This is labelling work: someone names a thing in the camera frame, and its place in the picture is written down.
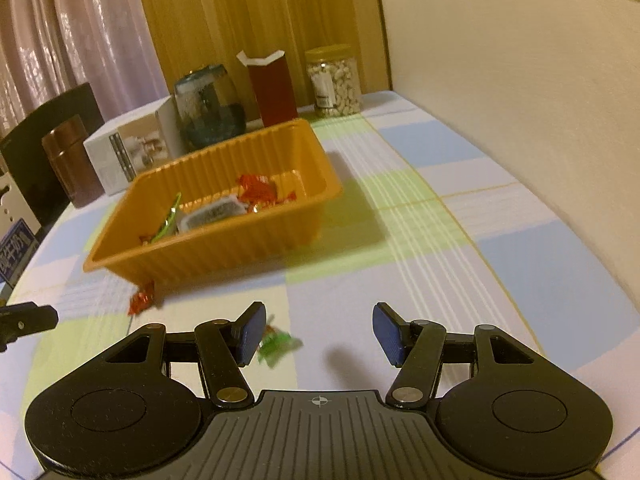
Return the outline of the small green candy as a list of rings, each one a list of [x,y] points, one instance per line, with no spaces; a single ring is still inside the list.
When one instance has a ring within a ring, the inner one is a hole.
[[[258,362],[265,363],[270,368],[275,367],[285,356],[303,345],[303,341],[285,330],[280,330],[273,322],[274,315],[272,314],[267,318],[267,324],[257,350]]]

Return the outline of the green black snack bag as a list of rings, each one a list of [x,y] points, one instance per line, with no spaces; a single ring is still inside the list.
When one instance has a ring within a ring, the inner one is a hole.
[[[150,242],[156,243],[159,240],[162,240],[165,237],[174,235],[178,230],[178,217],[180,214],[180,204],[181,204],[182,194],[178,192],[169,207],[168,213],[166,214],[163,222],[160,224],[160,227],[156,231],[156,233],[151,237]]]

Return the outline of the clear black seaweed packet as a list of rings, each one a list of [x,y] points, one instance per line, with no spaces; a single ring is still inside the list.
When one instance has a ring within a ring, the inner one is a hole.
[[[246,213],[247,206],[239,201],[238,196],[231,194],[189,212],[181,211],[178,217],[177,232],[180,234],[191,232],[202,226],[209,226],[212,223],[242,216]]]

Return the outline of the red square snack pack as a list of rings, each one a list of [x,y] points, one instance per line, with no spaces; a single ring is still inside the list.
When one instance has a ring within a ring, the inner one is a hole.
[[[241,174],[238,185],[240,187],[238,199],[250,210],[261,210],[297,200],[294,191],[279,197],[276,185],[268,177],[260,174]]]

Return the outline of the blue milk carton box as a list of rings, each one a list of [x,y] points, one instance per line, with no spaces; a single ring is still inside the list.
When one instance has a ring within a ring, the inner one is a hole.
[[[24,219],[18,219],[1,241],[1,281],[14,286],[38,247],[35,234]]]

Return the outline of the checkered tablecloth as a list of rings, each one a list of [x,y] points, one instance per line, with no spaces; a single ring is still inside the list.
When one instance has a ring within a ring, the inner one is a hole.
[[[275,366],[250,364],[256,391],[386,390],[396,372],[372,332],[380,301],[454,333],[494,324],[602,396],[614,430],[601,472],[637,478],[639,313],[582,240],[512,174],[395,93],[311,125],[343,183],[318,240],[166,292],[136,318],[129,283],[82,268],[116,198],[64,211],[12,296],[50,304],[60,320],[2,354],[2,477],[38,477],[24,413],[52,382],[143,324],[188,332],[259,300],[302,346]]]

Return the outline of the orange plastic tray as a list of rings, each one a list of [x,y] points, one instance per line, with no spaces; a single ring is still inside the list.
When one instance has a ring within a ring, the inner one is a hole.
[[[137,177],[84,269],[180,284],[312,242],[342,186],[303,119],[243,134]]]

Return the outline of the black glossy panel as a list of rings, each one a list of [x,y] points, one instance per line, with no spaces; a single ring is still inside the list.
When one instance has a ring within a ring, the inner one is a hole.
[[[104,118],[88,82],[38,106],[1,140],[1,168],[13,178],[42,226],[50,226],[70,203],[55,175],[42,139],[78,115],[89,136]]]

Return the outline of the brown cylindrical canister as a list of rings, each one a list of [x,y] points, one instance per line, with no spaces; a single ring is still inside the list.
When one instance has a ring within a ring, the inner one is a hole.
[[[88,133],[79,115],[74,115],[41,140],[48,161],[75,208],[85,207],[103,193],[84,141]]]

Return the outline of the white product box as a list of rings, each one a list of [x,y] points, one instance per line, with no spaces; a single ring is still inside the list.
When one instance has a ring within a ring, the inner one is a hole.
[[[125,191],[139,174],[186,154],[174,97],[110,119],[84,141],[84,148],[104,192]]]

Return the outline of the dark green glass jar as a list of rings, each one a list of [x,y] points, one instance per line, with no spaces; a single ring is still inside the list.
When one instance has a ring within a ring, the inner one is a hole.
[[[192,70],[174,85],[181,120],[181,136],[190,151],[242,136],[245,110],[228,70],[206,65]]]

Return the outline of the dark red open carton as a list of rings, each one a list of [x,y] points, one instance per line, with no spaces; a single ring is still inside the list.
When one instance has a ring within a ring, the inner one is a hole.
[[[285,52],[277,50],[265,58],[236,57],[247,68],[250,84],[265,127],[298,117],[295,94]]]

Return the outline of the plastic jar of nuts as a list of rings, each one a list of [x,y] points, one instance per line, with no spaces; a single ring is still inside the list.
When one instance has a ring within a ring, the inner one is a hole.
[[[358,65],[349,44],[310,49],[305,60],[318,116],[344,117],[360,112]]]

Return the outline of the pink curtain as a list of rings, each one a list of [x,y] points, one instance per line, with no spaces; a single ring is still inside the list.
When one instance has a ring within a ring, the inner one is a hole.
[[[167,96],[141,0],[1,0],[1,131],[86,82],[104,119]]]

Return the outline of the wooden door panel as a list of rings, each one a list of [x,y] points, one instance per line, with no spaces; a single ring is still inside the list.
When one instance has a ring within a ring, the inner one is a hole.
[[[363,92],[390,88],[381,0],[141,0],[166,84],[204,65],[221,64],[247,115],[258,108],[246,68],[236,57],[285,53],[298,105],[314,94],[306,51],[349,44]]]

